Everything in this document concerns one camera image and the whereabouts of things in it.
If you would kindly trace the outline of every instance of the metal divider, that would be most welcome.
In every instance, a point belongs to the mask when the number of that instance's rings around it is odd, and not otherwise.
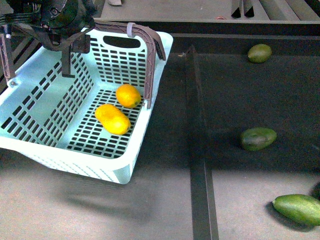
[[[186,53],[185,76],[193,239],[218,240],[212,171],[206,157],[207,145],[204,144],[210,141],[210,135],[206,127],[200,68],[194,46]]]

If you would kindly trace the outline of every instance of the robotic arm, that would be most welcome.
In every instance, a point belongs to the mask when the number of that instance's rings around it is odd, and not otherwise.
[[[11,37],[12,24],[51,51],[62,51],[62,75],[70,75],[70,53],[88,53],[96,13],[92,0],[6,0],[13,13],[0,16],[0,33]]]

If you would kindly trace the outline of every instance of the rectangular hole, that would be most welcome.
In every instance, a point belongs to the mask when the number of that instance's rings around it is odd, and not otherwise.
[[[16,108],[16,110],[14,110],[14,112],[12,113],[13,116],[16,116],[16,115],[20,112],[21,109],[22,109],[22,107],[21,107],[21,106],[18,106],[18,107]]]
[[[9,117],[7,120],[5,120],[5,122],[1,125],[2,129],[5,129],[6,126],[8,126],[8,124],[12,121],[12,118]]]
[[[57,113],[57,114],[54,116],[53,120],[56,121],[59,116],[60,116],[60,113]]]
[[[40,125],[39,125],[39,124],[36,124],[36,125],[34,126],[33,130],[32,130],[32,133],[34,134],[34,133],[38,130],[39,127],[40,127]]]
[[[27,104],[27,102],[29,101],[31,99],[31,97],[30,96],[27,96],[24,100],[23,100],[23,105],[26,105]]]
[[[109,153],[113,153],[114,149],[113,148],[107,148],[106,151],[109,152]]]
[[[13,136],[14,136],[14,137],[18,136],[18,134],[21,132],[22,129],[23,129],[23,128],[22,128],[21,126],[18,127],[18,129],[14,132]]]
[[[44,130],[43,130],[42,128],[40,128],[40,130],[39,130],[38,133],[36,134],[36,137],[38,138],[43,131],[44,131]]]
[[[47,136],[47,133],[44,132],[44,133],[42,134],[42,136],[40,137],[40,141],[42,142],[42,141],[45,139],[46,136]]]
[[[31,130],[31,128],[33,127],[33,125],[36,123],[35,120],[32,120],[29,124],[29,126],[27,127],[29,130]]]
[[[103,156],[111,158],[111,157],[112,157],[112,154],[105,152],[105,153],[103,154]]]
[[[19,137],[19,140],[24,139],[24,137],[25,137],[26,135],[27,135],[27,132],[24,131],[24,132],[21,134],[21,136]]]
[[[60,133],[59,133],[59,136],[57,137],[57,140],[58,140],[58,141],[60,140],[61,136],[62,136],[62,132],[60,132]]]
[[[26,108],[30,110],[35,105],[35,103],[36,102],[32,100],[32,102]]]
[[[67,114],[67,112],[68,112],[68,108],[66,108],[66,109],[64,110],[63,115],[65,116],[65,115]]]
[[[46,75],[49,77],[53,72],[54,71],[51,69],[50,71],[48,71],[48,73]]]
[[[72,104],[74,104],[74,102],[70,101],[69,104],[68,104],[68,107],[70,108],[72,106]]]
[[[31,136],[28,135],[28,136],[26,137],[25,141],[26,141],[26,142],[29,142],[30,139],[31,139]]]
[[[34,95],[37,91],[38,91],[38,89],[39,89],[39,87],[38,86],[36,86],[33,90],[32,90],[32,95]]]
[[[58,67],[59,67],[59,65],[60,65],[60,63],[59,62],[57,62],[53,67],[54,67],[54,69],[57,69]]]
[[[52,128],[52,130],[50,131],[50,133],[53,135],[56,129],[57,129],[57,127],[54,126],[54,127]]]
[[[47,129],[48,129],[48,130],[50,130],[50,129],[51,129],[51,127],[53,126],[53,124],[54,124],[54,123],[53,123],[53,122],[51,122],[51,123],[49,124],[49,126],[47,127]]]
[[[42,86],[42,84],[44,84],[45,83],[45,81],[46,81],[46,78],[44,77],[44,78],[42,78],[42,80],[39,82],[39,85],[40,86]]]
[[[48,88],[49,86],[50,86],[50,83],[47,82],[46,85],[43,87],[43,90],[44,90],[44,91],[47,90],[47,88]]]
[[[20,114],[20,116],[18,117],[18,120],[21,121],[26,114],[27,114],[27,112],[26,112],[26,111],[23,111],[23,112]]]
[[[31,116],[27,116],[26,117],[26,119],[23,121],[23,125],[26,125],[28,122],[29,122],[29,120],[31,119]]]
[[[49,139],[50,139],[50,136],[47,136],[43,143],[46,145]]]
[[[35,96],[35,99],[39,99],[40,97],[41,97],[41,95],[43,94],[43,92],[42,91],[40,91],[36,96]]]
[[[51,139],[51,140],[48,142],[48,146],[51,146],[53,142],[54,142],[54,140]]]
[[[61,116],[58,121],[56,121],[57,124],[60,124],[61,123],[61,120],[63,119],[63,117]]]
[[[57,78],[57,75],[53,75],[52,78],[50,78],[50,81],[53,82]]]

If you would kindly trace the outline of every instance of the white strap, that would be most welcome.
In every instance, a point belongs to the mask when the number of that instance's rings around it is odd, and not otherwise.
[[[128,35],[129,38],[134,38],[135,35],[132,34],[132,27],[135,25],[134,22],[129,22],[126,26],[126,34]]]

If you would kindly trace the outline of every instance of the black metal bar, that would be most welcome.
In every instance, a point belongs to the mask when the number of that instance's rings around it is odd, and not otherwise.
[[[153,22],[136,21],[155,31],[170,34],[230,34],[230,35],[273,35],[273,36],[320,36],[320,22],[299,23],[283,21],[266,22]]]
[[[71,46],[62,50],[61,62],[62,76],[65,78],[75,78],[75,75],[71,74]]]
[[[185,72],[193,239],[218,240],[213,179],[204,144],[210,139],[206,130],[200,69],[193,46],[186,54]]]

